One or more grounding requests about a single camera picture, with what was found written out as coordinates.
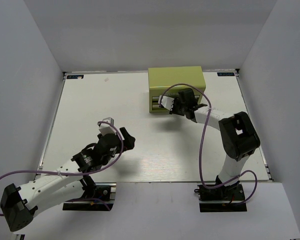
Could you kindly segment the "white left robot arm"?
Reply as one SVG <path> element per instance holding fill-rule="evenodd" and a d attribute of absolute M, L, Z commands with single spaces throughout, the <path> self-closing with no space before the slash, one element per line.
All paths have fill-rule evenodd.
<path fill-rule="evenodd" d="M 98 142 L 90 143 L 61 165 L 56 175 L 45 174 L 29 183 L 5 187 L 0 208 L 11 232 L 16 232 L 56 205 L 70 200 L 94 201 L 100 187 L 90 177 L 91 172 L 106 166 L 115 155 L 132 150 L 136 139 L 125 127 L 118 136 L 114 131 L 100 133 Z"/>

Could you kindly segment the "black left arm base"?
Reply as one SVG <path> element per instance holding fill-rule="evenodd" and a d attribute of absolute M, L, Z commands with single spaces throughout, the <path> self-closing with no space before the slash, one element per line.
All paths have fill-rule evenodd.
<path fill-rule="evenodd" d="M 116 183 L 97 183 L 90 176 L 80 180 L 81 197 L 63 203 L 63 211 L 109 212 L 115 203 Z"/>

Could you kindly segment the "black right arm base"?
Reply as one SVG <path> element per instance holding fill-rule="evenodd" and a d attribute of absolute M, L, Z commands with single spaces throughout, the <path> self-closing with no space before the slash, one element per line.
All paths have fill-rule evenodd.
<path fill-rule="evenodd" d="M 244 202 L 246 197 L 243 186 L 240 183 L 234 186 L 222 186 L 215 189 L 207 189 L 203 185 L 198 185 L 194 193 L 198 195 L 201 213 L 247 211 L 247 206 Z"/>

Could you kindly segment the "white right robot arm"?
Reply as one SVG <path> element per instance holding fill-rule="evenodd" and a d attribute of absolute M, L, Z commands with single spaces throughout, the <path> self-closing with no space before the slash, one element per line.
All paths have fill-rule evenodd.
<path fill-rule="evenodd" d="M 260 138 L 244 112 L 226 113 L 214 109 L 211 101 L 203 93 L 206 104 L 199 103 L 192 88 L 188 87 L 178 92 L 176 97 L 161 96 L 159 104 L 169 110 L 170 114 L 185 116 L 197 124 L 203 124 L 199 145 L 199 177 L 202 186 L 207 190 L 215 190 L 216 195 L 226 200 L 234 193 L 234 187 L 240 177 L 249 171 L 243 171 L 246 161 L 260 147 Z M 219 131 L 225 160 L 221 171 L 216 176 L 215 185 L 207 185 L 203 178 L 203 143 L 207 127 Z"/>

